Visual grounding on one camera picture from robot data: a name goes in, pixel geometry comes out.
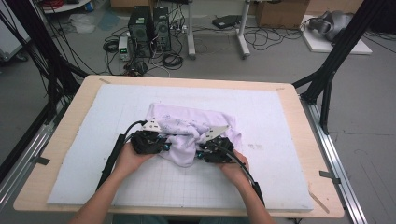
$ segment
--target human hand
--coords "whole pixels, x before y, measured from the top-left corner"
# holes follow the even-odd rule
[[[120,178],[124,179],[126,176],[135,172],[140,167],[140,165],[153,156],[154,154],[137,154],[134,151],[131,142],[127,142],[122,147],[112,175],[118,175]]]
[[[242,163],[244,163],[246,168],[248,169],[248,159],[236,150],[233,151],[233,154],[235,154],[235,156]],[[248,183],[248,177],[245,175],[245,172],[242,170],[238,163],[218,163],[217,166],[225,174],[225,176],[227,176],[227,178],[237,187],[244,183]]]

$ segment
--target black metal pole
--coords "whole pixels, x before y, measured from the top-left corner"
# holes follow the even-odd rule
[[[38,51],[43,55],[44,59],[50,62],[53,66],[53,74],[64,89],[63,93],[74,94],[79,88],[79,84],[74,79],[68,64],[62,60],[62,55],[52,38],[47,32],[43,21],[37,15],[29,0],[6,0],[9,8],[14,13],[15,17],[20,21],[26,33],[31,37],[35,43]]]
[[[390,0],[364,0],[319,70],[293,83],[298,88],[311,82],[306,92],[301,94],[302,100],[309,104],[315,104],[324,91],[320,126],[326,134],[329,134],[327,124],[334,75],[387,1]]]

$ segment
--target white cloth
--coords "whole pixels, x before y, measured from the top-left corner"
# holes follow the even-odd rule
[[[211,127],[229,125],[221,134],[228,137],[235,148],[241,142],[241,133],[235,130],[235,118],[217,111],[201,110],[173,105],[151,104],[146,120],[155,119],[163,129],[162,136],[172,143],[169,151],[160,155],[182,167],[189,167],[199,144],[205,142],[204,133]]]

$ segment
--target metal frame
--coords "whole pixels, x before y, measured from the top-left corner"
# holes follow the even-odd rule
[[[329,136],[327,126],[332,93],[332,79],[338,68],[361,39],[371,22],[378,16],[387,1],[390,0],[364,0],[319,70],[293,83],[295,88],[299,88],[311,82],[307,91],[302,93],[300,97],[305,109],[307,109],[311,115],[311,121],[314,123],[323,153],[330,166],[329,168],[333,172],[334,177],[341,181],[341,183],[336,186],[343,196],[350,218],[354,223],[358,224],[365,224],[367,220],[349,183],[347,174],[338,157],[332,139]],[[316,102],[322,92],[322,107],[319,113]]]
[[[319,144],[322,146],[322,152],[326,156],[329,170],[334,174],[334,178],[339,178],[341,184],[335,185],[339,192],[342,194],[344,202],[346,204],[349,215],[356,224],[367,224],[367,220],[361,210],[361,206],[358,202],[358,198],[353,191],[352,186],[347,178],[347,173],[338,157],[337,150],[335,149],[332,139],[327,135],[323,129],[320,127],[320,112],[316,105],[308,104],[302,101],[303,107],[305,109],[305,114],[310,115],[310,121],[315,128]]]
[[[323,92],[320,126],[326,134],[329,134],[327,125],[332,94],[332,79],[387,1],[390,0],[364,0],[319,70],[293,83],[295,88],[299,88],[311,82],[308,90],[301,95],[302,99],[309,104],[315,104]]]
[[[61,53],[48,34],[42,19],[39,14],[37,14],[38,10],[34,7],[35,5],[32,5],[29,0],[6,0],[6,2],[10,11],[15,15],[15,18],[18,19],[23,29],[30,36],[32,41],[35,42],[35,46],[41,57],[27,44],[25,38],[21,36],[18,29],[14,27],[13,22],[9,21],[4,13],[0,14],[0,20],[20,41],[27,53],[29,53],[40,75],[48,80],[46,91],[49,101],[28,131],[24,134],[20,142],[12,149],[6,160],[0,165],[0,182],[3,181],[7,173],[12,169],[40,125],[42,125],[43,122],[48,124],[48,121],[52,120],[52,118],[57,115],[56,105],[60,98],[63,96],[73,96],[77,92],[79,84],[72,73],[80,77],[86,77],[88,75],[61,56]]]
[[[58,103],[57,114],[64,109],[63,103]],[[31,137],[31,141],[25,150],[14,162],[12,168],[7,172],[6,177],[0,183],[0,212],[6,206],[9,198],[14,190],[20,185],[22,180],[28,174],[30,168],[35,165],[35,158],[39,157],[45,145],[48,143],[54,133],[59,118],[55,117],[47,123],[43,123],[35,135]]]

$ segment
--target white mat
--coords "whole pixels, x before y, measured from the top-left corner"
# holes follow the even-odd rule
[[[143,119],[151,103],[221,111],[236,117],[241,151],[270,210],[313,209],[275,91],[104,85],[68,151],[48,203],[84,204],[94,193],[119,133]],[[190,168],[155,157],[120,187],[115,205],[244,208],[236,188],[213,164]]]
[[[303,18],[303,22],[307,21],[314,16],[305,15]],[[321,52],[321,53],[329,53],[332,51],[332,43],[324,37],[324,35],[319,34],[317,31],[311,31],[307,28],[308,23],[306,24],[305,31],[303,32],[303,37],[306,45],[312,52]],[[355,48],[350,51],[351,54],[371,54],[373,53],[367,45],[363,43],[363,41],[359,40],[358,44],[356,44]]]

